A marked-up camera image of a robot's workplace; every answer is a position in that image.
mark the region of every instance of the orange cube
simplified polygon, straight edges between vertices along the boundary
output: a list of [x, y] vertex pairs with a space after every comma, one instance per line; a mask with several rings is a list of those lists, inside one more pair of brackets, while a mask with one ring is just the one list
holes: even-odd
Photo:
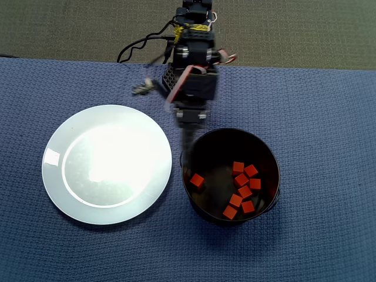
[[238, 190], [239, 194], [243, 199], [248, 198], [252, 195], [251, 190], [249, 190], [248, 186], [244, 186]]
[[200, 190], [202, 184], [204, 184], [204, 178], [195, 173], [190, 182], [193, 185], [197, 186], [198, 190]]
[[240, 207], [241, 201], [243, 201], [243, 198], [233, 194], [230, 199], [230, 204], [232, 204], [234, 207]]
[[254, 190], [260, 190], [261, 189], [261, 179], [251, 178], [249, 180], [249, 188], [254, 189]]
[[236, 209], [234, 209], [231, 206], [227, 206], [223, 212], [223, 215], [232, 220], [236, 213], [237, 213]]
[[243, 210], [243, 213], [251, 213], [254, 211], [254, 206], [252, 201], [242, 202], [241, 208]]
[[243, 173], [244, 170], [244, 163], [234, 162], [233, 164], [233, 175], [239, 175]]
[[247, 166], [244, 169], [244, 172], [248, 176], [248, 178], [251, 178], [252, 176], [258, 173], [257, 169], [253, 166], [253, 164], [251, 164], [250, 166]]
[[238, 175], [237, 177], [235, 177], [234, 183], [238, 188], [243, 187], [244, 185], [248, 183], [248, 178], [247, 176], [244, 175], [244, 173], [242, 173]]

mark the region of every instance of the gray carpet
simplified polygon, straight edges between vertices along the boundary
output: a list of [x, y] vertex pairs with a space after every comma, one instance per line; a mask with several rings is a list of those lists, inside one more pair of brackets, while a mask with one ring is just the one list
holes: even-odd
[[[127, 44], [159, 31], [182, 0], [0, 0], [0, 53], [113, 62]], [[375, 0], [214, 0], [217, 46], [235, 65], [376, 69]], [[148, 62], [149, 42], [132, 62]]]

